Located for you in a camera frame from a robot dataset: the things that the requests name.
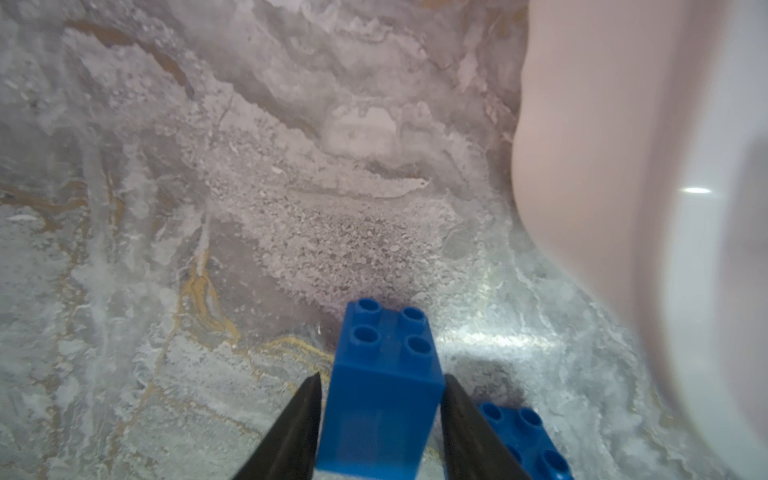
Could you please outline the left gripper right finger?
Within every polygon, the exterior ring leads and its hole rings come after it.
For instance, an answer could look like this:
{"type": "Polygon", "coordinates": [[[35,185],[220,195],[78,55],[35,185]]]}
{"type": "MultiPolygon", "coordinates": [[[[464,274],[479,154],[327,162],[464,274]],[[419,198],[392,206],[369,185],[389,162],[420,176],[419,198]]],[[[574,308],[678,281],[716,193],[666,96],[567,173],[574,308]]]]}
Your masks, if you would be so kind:
{"type": "Polygon", "coordinates": [[[440,405],[445,474],[450,480],[529,480],[465,389],[451,374],[440,405]]]}

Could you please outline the white plastic container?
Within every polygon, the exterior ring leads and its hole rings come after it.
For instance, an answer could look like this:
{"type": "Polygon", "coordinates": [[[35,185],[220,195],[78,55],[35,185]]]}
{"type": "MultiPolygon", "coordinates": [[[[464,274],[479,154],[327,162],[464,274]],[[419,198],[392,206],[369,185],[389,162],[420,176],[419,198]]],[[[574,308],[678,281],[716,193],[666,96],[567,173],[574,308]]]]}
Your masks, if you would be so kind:
{"type": "Polygon", "coordinates": [[[767,475],[767,5],[533,1],[511,159],[534,243],[767,475]]]}

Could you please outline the blue square lego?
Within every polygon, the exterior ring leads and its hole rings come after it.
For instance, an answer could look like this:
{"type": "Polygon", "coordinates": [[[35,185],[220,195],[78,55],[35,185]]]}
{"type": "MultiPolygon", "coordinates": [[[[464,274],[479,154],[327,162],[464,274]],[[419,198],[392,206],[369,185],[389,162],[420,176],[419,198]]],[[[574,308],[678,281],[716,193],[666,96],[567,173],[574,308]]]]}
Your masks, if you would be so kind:
{"type": "Polygon", "coordinates": [[[530,408],[478,404],[502,443],[533,480],[573,480],[567,460],[549,437],[539,414],[530,408]]]}

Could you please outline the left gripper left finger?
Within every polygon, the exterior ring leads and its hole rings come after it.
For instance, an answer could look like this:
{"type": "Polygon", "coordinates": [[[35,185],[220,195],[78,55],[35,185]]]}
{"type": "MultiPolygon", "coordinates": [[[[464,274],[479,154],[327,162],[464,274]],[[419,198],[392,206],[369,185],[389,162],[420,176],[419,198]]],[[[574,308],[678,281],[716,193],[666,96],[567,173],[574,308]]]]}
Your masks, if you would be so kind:
{"type": "Polygon", "coordinates": [[[233,476],[249,479],[311,479],[322,414],[320,373],[307,377],[250,458],[233,476]]]}

